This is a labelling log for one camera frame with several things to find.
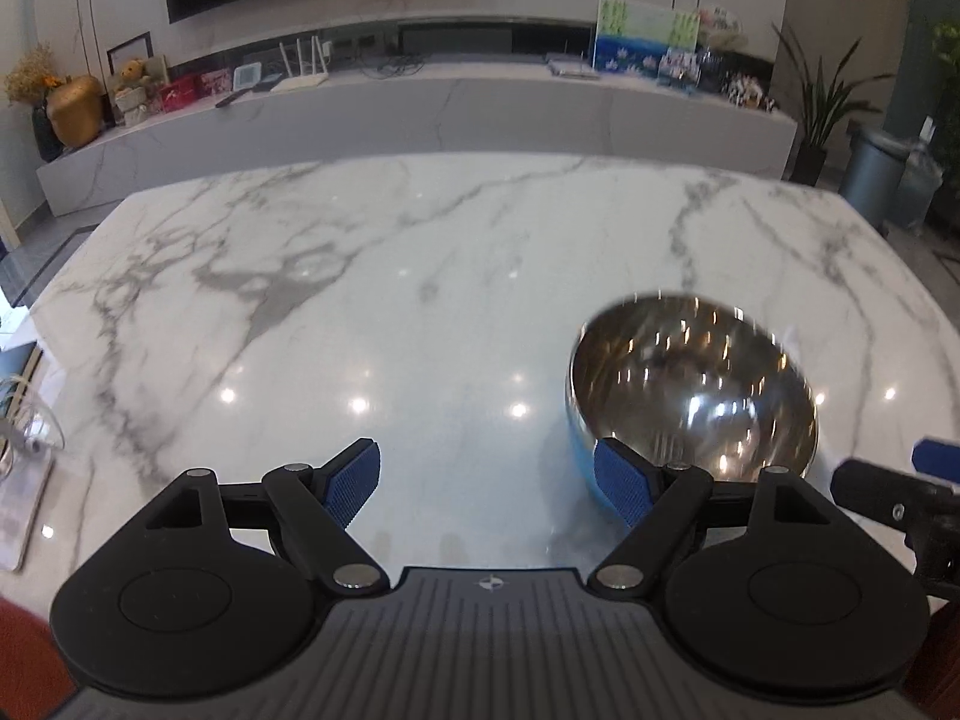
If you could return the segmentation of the framed certificate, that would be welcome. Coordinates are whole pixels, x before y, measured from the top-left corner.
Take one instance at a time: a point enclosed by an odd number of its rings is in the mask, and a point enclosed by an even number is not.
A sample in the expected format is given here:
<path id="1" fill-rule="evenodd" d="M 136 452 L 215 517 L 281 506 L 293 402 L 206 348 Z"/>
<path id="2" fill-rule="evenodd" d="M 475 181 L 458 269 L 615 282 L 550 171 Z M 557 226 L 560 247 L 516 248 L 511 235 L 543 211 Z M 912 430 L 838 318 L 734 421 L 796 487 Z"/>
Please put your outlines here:
<path id="1" fill-rule="evenodd" d="M 106 52 L 107 66 L 112 75 L 117 75 L 128 60 L 148 60 L 155 55 L 149 32 L 142 32 L 127 41 L 111 47 Z"/>

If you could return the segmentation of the red gift box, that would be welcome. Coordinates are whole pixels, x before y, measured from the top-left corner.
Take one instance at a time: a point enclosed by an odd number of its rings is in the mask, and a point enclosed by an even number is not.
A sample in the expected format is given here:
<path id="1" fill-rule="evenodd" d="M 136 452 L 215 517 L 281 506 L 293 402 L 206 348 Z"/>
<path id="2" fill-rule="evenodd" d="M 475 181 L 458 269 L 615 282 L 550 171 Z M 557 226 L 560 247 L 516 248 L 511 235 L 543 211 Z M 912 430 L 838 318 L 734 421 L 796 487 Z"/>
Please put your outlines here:
<path id="1" fill-rule="evenodd" d="M 195 73 L 181 76 L 158 89 L 158 99 L 163 112 L 176 112 L 196 103 L 202 97 L 202 83 Z"/>

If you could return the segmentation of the blue steel bowl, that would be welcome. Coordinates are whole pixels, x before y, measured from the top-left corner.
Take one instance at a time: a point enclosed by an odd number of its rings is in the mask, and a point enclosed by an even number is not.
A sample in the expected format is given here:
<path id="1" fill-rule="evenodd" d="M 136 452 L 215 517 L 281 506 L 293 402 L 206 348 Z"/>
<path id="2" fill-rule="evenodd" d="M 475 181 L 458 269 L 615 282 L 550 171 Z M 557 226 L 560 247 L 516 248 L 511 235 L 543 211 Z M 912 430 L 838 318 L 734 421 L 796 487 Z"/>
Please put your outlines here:
<path id="1" fill-rule="evenodd" d="M 592 460 L 604 439 L 729 483 L 754 483 L 766 466 L 805 475 L 818 447 L 814 395 L 788 349 L 737 307 L 695 294 L 606 305 L 579 330 L 565 400 L 574 461 L 606 511 Z"/>

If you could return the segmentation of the golden round vase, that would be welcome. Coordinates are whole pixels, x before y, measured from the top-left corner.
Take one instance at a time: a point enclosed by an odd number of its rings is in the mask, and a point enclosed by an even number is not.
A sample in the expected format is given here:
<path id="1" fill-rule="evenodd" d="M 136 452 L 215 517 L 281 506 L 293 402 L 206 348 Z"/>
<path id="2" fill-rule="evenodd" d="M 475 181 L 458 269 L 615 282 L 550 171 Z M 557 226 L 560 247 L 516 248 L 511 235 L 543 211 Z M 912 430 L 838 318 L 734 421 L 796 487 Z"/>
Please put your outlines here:
<path id="1" fill-rule="evenodd" d="M 76 76 L 47 96 L 47 117 L 60 143 L 76 149 L 93 142 L 103 126 L 103 88 L 98 78 Z"/>

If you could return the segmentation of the dried flower bouquet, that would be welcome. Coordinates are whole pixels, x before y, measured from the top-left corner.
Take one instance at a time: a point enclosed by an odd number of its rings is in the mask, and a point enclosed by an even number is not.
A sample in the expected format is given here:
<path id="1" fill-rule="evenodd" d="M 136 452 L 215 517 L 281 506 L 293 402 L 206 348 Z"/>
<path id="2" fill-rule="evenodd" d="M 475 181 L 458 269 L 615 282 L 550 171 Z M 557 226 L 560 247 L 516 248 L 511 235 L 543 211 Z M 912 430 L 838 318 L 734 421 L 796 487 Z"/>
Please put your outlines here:
<path id="1" fill-rule="evenodd" d="M 3 76 L 2 86 L 11 104 L 36 106 L 66 82 L 67 78 L 57 71 L 52 49 L 47 44 L 37 44 Z"/>

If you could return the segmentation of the grey trash bin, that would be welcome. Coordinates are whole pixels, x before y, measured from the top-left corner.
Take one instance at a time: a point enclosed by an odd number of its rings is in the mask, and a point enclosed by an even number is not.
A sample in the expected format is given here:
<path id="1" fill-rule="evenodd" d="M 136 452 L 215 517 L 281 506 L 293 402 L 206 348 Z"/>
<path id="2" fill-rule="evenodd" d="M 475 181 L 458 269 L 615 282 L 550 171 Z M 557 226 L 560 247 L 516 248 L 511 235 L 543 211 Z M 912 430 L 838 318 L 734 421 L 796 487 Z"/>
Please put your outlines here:
<path id="1" fill-rule="evenodd" d="M 901 177 L 910 144 L 875 127 L 859 127 L 851 137 L 851 159 L 839 195 L 871 226 L 884 224 Z"/>

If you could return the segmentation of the white wifi router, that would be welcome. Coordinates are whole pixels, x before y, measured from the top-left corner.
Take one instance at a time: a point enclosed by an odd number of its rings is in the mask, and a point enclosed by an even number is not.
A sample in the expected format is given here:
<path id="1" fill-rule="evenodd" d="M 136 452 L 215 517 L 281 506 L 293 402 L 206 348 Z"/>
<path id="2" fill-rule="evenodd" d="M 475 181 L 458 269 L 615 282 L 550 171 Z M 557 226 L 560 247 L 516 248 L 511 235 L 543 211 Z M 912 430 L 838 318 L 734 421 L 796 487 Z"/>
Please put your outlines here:
<path id="1" fill-rule="evenodd" d="M 272 93 L 315 88 L 329 80 L 327 54 L 319 37 L 311 36 L 309 39 L 298 37 L 292 49 L 279 43 L 278 50 L 283 62 L 283 76 L 272 88 Z"/>

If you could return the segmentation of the colourful painting board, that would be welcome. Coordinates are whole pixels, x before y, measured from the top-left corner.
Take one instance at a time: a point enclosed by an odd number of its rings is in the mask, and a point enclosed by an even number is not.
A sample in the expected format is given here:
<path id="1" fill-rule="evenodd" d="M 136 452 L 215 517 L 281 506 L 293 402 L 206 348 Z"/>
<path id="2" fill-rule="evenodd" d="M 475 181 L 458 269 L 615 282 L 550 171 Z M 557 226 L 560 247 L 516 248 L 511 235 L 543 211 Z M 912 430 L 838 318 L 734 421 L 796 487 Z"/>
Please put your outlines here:
<path id="1" fill-rule="evenodd" d="M 604 73 L 658 75 L 670 49 L 697 48 L 700 15 L 635 0 L 599 0 L 590 66 Z"/>

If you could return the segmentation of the potted green plant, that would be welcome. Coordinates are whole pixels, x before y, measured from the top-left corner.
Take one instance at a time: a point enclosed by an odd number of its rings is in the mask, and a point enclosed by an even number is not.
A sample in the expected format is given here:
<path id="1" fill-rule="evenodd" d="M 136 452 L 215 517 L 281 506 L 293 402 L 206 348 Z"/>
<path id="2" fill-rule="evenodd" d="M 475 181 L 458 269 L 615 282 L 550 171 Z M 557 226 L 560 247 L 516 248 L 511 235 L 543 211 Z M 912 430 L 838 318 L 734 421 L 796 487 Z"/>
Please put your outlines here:
<path id="1" fill-rule="evenodd" d="M 867 99 L 856 99 L 854 92 L 872 83 L 888 82 L 893 73 L 877 73 L 857 80 L 844 80 L 843 73 L 859 50 L 858 37 L 828 75 L 823 59 L 812 65 L 804 47 L 789 23 L 775 28 L 776 37 L 793 66 L 800 93 L 800 142 L 789 181 L 814 187 L 827 162 L 828 138 L 844 117 L 858 112 L 877 114 L 880 107 Z"/>

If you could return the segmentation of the teddy bear toy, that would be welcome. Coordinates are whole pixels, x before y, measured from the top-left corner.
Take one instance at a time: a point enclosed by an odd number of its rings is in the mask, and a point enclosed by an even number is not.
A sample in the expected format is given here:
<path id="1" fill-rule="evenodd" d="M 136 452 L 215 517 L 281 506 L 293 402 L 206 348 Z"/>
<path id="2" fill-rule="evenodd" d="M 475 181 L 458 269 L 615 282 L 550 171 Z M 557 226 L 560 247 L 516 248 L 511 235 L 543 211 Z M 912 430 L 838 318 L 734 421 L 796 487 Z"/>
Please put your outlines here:
<path id="1" fill-rule="evenodd" d="M 119 71 L 114 101 L 128 127 L 137 125 L 148 117 L 149 83 L 151 78 L 143 59 L 127 60 Z"/>

